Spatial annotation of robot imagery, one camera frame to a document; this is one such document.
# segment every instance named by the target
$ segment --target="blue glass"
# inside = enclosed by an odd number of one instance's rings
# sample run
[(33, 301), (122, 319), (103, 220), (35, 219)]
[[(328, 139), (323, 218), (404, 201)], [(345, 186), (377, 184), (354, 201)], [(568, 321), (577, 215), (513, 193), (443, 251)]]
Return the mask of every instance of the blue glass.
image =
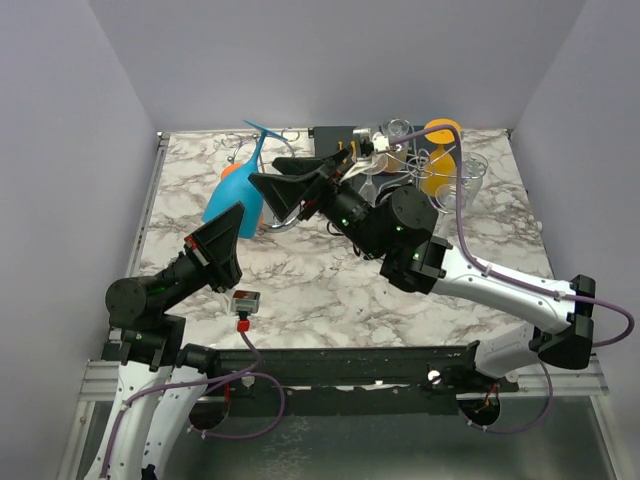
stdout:
[(202, 221), (206, 223), (213, 220), (230, 206), (237, 202), (242, 202), (244, 216), (242, 217), (238, 236), (241, 238), (253, 238), (260, 222), (264, 200), (260, 192), (249, 182), (249, 175), (258, 173), (258, 158), (265, 139), (274, 137), (284, 140), (284, 138), (255, 123), (247, 120), (245, 120), (245, 123), (260, 131), (256, 149), (247, 163), (231, 172), (218, 184), (202, 215)]

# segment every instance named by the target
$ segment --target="transparent glass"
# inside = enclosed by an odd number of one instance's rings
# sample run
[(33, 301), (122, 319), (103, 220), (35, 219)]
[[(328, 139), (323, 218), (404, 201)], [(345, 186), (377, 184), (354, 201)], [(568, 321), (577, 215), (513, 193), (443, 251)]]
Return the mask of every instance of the transparent glass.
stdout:
[[(403, 137), (411, 130), (411, 123), (407, 120), (400, 118), (393, 118), (387, 120), (382, 124), (381, 131), (383, 134), (389, 137)], [(396, 151), (392, 155), (387, 155), (387, 165), (385, 172), (395, 173), (399, 170), (403, 170), (407, 160), (407, 153), (409, 153), (409, 142), (402, 143), (396, 146)]]
[[(299, 351), (305, 358), (305, 350)], [(500, 400), (498, 428), (530, 421), (544, 402), (535, 397)], [(442, 408), (435, 406), (438, 402), (425, 399), (426, 405), (429, 402), (434, 404), (431, 408)], [(199, 403), (199, 411), (215, 418), (215, 414), (202, 410), (206, 405)], [(257, 407), (242, 409), (241, 412)], [(183, 428), (169, 456), (164, 478), (616, 478), (591, 398), (586, 396), (556, 397), (554, 412), (547, 421), (521, 435), (489, 436), (469, 428), (458, 415), (399, 414), (400, 410), (388, 415), (287, 415), (274, 431), (246, 443), (213, 438), (202, 441), (199, 435)], [(110, 411), (111, 402), (96, 402), (87, 439), (80, 445), (78, 475), (72, 478), (83, 479), (91, 467)], [(264, 427), (266, 421), (260, 416), (240, 414), (230, 416), (216, 428), (228, 433), (252, 432)], [(247, 456), (251, 456), (251, 462), (238, 461)]]
[[(462, 154), (462, 208), (469, 209), (473, 204), (478, 192), (482, 188), (484, 177), (489, 164), (482, 155), (473, 152)], [(456, 211), (456, 188), (455, 171), (450, 174), (442, 174), (437, 171), (427, 172), (426, 179), (437, 178), (440, 185), (435, 189), (434, 195), (429, 195), (431, 204), (442, 213), (454, 213)]]
[(367, 172), (367, 179), (365, 180), (358, 193), (364, 198), (370, 205), (375, 205), (376, 196), (378, 195), (378, 187), (373, 184), (373, 178), (370, 172)]

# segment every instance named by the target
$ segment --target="red connector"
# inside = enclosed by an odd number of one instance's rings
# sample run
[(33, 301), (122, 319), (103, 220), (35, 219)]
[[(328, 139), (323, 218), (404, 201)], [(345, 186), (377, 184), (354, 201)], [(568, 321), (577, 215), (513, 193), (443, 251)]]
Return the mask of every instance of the red connector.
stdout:
[(251, 322), (249, 322), (249, 320), (240, 319), (240, 320), (238, 320), (238, 323), (236, 324), (236, 330), (239, 333), (248, 332), (250, 326), (251, 326)]

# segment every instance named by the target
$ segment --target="cable tie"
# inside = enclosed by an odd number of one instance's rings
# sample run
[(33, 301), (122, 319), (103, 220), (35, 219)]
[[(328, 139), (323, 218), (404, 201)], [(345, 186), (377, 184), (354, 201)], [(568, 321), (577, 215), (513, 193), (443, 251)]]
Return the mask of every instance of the cable tie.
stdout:
[(493, 263), (487, 263), (487, 266), (484, 268), (484, 272), (482, 272), (482, 276), (488, 277), (491, 274), (491, 270), (493, 270)]

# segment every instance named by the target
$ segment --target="black cable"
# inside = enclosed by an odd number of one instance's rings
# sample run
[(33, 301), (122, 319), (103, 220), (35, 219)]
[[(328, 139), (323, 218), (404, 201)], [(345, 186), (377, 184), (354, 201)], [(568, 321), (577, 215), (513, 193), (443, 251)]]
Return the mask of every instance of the black cable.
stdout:
[[(355, 244), (355, 243), (353, 244), (353, 253), (355, 253), (355, 254), (356, 254), (356, 257), (358, 257), (358, 258), (362, 255), (362, 250), (360, 250), (360, 249), (356, 246), (356, 244)], [(369, 260), (371, 260), (371, 259), (370, 259), (370, 258), (368, 258), (368, 257), (362, 257), (362, 259), (363, 259), (363, 260), (365, 260), (365, 261), (367, 261), (367, 262), (368, 262)]]
[(330, 228), (332, 225), (333, 223), (327, 222), (327, 233), (329, 233), (329, 235), (331, 235), (332, 237), (344, 237), (344, 234), (340, 232), (332, 232)]

